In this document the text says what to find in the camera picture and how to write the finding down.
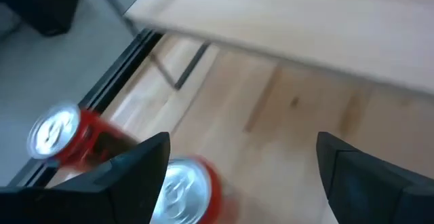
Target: wooden desk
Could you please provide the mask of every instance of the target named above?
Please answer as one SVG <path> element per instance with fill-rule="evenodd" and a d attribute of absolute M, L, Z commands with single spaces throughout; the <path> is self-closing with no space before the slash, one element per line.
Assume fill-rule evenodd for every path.
<path fill-rule="evenodd" d="M 434 93 L 434 0 L 137 0 L 148 26 Z"/>

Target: soda can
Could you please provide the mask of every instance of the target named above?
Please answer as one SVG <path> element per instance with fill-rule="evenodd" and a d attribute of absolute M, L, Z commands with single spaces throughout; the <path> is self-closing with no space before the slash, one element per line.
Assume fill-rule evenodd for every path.
<path fill-rule="evenodd" d="M 88 171 L 129 151 L 138 142 L 72 103 L 51 108 L 33 125 L 27 149 L 35 159 L 56 159 L 61 166 Z"/>
<path fill-rule="evenodd" d="M 151 219 L 152 224 L 232 224 L 237 201 L 203 157 L 172 159 Z"/>

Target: can lid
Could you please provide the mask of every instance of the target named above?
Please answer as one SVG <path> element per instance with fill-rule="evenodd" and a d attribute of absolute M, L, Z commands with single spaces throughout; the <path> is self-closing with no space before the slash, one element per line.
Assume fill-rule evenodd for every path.
<path fill-rule="evenodd" d="M 80 110 L 73 103 L 51 108 L 33 125 L 27 138 L 27 151 L 35 159 L 46 159 L 65 148 L 77 132 Z"/>
<path fill-rule="evenodd" d="M 199 162 L 171 160 L 151 223 L 197 223 L 204 215 L 210 198 L 210 178 Z"/>

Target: black device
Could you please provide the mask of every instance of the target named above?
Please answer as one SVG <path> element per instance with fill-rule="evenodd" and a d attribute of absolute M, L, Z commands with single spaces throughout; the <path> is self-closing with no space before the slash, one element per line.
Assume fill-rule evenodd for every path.
<path fill-rule="evenodd" d="M 0 223 L 149 223 L 170 154 L 161 132 L 51 189 L 0 189 Z"/>
<path fill-rule="evenodd" d="M 434 180 L 380 160 L 327 133 L 319 173 L 340 224 L 434 223 Z"/>
<path fill-rule="evenodd" d="M 66 33 L 78 0 L 0 0 L 45 36 Z"/>

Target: gray floor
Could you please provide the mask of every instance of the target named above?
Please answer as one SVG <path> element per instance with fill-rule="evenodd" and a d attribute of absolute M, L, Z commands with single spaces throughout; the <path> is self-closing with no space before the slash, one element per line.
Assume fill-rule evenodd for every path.
<path fill-rule="evenodd" d="M 132 39 L 104 0 L 83 0 L 69 33 L 47 38 L 24 25 L 0 43 L 0 186 L 28 161 L 34 121 L 79 102 Z"/>

